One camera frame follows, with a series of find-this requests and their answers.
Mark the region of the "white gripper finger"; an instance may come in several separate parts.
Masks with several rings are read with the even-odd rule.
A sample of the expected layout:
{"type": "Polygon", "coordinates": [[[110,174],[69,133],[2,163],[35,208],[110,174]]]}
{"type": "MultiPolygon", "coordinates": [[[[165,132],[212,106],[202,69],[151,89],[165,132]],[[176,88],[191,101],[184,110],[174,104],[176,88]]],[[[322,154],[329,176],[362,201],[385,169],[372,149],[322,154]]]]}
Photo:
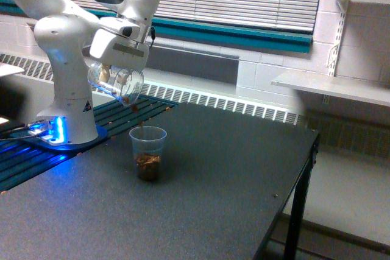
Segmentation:
{"type": "Polygon", "coordinates": [[[101,64],[101,71],[99,74],[99,81],[109,81],[110,79],[110,65],[101,64]]]}
{"type": "Polygon", "coordinates": [[[130,72],[126,69],[121,69],[117,74],[117,83],[120,85],[125,85],[127,79],[129,78],[130,72]]]}

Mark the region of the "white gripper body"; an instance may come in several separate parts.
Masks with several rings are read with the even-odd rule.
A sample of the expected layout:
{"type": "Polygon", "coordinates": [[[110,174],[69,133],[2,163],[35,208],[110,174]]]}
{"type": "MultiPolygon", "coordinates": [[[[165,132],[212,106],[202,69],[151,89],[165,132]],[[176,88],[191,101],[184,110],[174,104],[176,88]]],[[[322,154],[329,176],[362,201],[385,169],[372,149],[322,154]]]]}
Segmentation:
{"type": "Polygon", "coordinates": [[[103,65],[142,71],[148,60],[149,46],[100,28],[91,41],[89,56],[103,65]]]}

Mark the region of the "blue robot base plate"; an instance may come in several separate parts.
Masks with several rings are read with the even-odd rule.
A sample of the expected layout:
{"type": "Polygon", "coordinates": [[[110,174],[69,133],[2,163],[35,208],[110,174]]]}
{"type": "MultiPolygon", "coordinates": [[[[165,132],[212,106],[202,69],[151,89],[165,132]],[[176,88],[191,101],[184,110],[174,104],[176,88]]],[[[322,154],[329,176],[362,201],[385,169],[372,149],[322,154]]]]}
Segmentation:
{"type": "Polygon", "coordinates": [[[108,131],[100,126],[96,126],[98,136],[96,139],[83,144],[58,144],[51,141],[52,135],[49,130],[21,130],[10,134],[11,138],[20,138],[22,142],[26,142],[39,149],[51,150],[54,152],[83,152],[107,139],[108,131]]]}

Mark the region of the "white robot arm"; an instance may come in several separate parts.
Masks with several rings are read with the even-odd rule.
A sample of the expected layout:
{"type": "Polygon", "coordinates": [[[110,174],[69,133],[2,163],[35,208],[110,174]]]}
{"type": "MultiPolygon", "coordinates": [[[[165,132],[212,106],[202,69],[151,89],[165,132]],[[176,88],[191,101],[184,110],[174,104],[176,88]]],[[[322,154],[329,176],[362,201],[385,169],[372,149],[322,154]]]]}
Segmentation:
{"type": "Polygon", "coordinates": [[[72,0],[14,0],[36,20],[35,41],[46,53],[54,76],[54,100],[38,114],[45,130],[31,134],[52,146],[94,141],[98,128],[92,109],[93,86],[107,91],[109,74],[123,84],[142,72],[146,43],[160,0],[95,0],[115,12],[99,18],[72,0]]]}

